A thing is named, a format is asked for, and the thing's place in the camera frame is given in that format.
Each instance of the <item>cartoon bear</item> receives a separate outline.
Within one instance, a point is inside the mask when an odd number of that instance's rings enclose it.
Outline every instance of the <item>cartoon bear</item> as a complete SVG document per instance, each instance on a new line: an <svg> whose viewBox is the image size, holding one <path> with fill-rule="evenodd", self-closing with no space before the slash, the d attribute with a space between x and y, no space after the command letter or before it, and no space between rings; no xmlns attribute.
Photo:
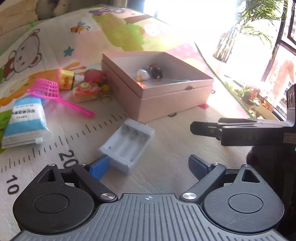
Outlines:
<svg viewBox="0 0 296 241"><path fill-rule="evenodd" d="M15 51L13 50L8 62L3 66L3 81L9 80L15 73L20 73L26 68L32 68L37 65L42 55L39 53L39 33L40 29L35 29L28 38Z"/></svg>

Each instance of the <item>pink box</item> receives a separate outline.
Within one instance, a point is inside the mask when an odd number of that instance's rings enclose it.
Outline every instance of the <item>pink box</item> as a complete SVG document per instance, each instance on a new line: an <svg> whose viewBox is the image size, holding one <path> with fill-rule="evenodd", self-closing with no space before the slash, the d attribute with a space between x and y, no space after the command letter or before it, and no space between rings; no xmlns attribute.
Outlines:
<svg viewBox="0 0 296 241"><path fill-rule="evenodd" d="M138 69L158 65L164 78L136 81ZM207 102L213 79L166 52L104 52L102 71L126 112L138 122L151 121Z"/></svg>

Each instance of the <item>crosshair marking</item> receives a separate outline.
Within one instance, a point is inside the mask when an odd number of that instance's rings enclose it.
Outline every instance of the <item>crosshair marking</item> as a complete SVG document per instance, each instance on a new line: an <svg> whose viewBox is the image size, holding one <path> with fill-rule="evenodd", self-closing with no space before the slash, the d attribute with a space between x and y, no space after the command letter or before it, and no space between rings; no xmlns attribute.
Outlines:
<svg viewBox="0 0 296 241"><path fill-rule="evenodd" d="M154 198L154 197L151 197L151 196L147 196L147 197L145 197L145 199L148 200L148 201L149 201L149 200L152 200L153 198Z"/></svg>

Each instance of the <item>blue gripper pad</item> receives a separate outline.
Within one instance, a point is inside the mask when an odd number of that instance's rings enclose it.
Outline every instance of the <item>blue gripper pad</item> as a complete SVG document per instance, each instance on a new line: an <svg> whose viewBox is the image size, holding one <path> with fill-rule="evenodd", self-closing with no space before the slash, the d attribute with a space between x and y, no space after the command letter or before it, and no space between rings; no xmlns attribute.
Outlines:
<svg viewBox="0 0 296 241"><path fill-rule="evenodd" d="M100 180L110 167L110 158L107 155L99 157L94 162L90 163L89 173L97 180Z"/></svg>

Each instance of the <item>label sticker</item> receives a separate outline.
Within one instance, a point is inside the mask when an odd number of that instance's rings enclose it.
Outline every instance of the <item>label sticker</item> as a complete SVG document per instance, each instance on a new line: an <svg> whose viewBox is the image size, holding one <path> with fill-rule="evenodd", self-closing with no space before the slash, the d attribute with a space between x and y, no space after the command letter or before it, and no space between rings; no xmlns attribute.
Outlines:
<svg viewBox="0 0 296 241"><path fill-rule="evenodd" d="M296 134L295 133L285 133L283 143L296 144Z"/></svg>

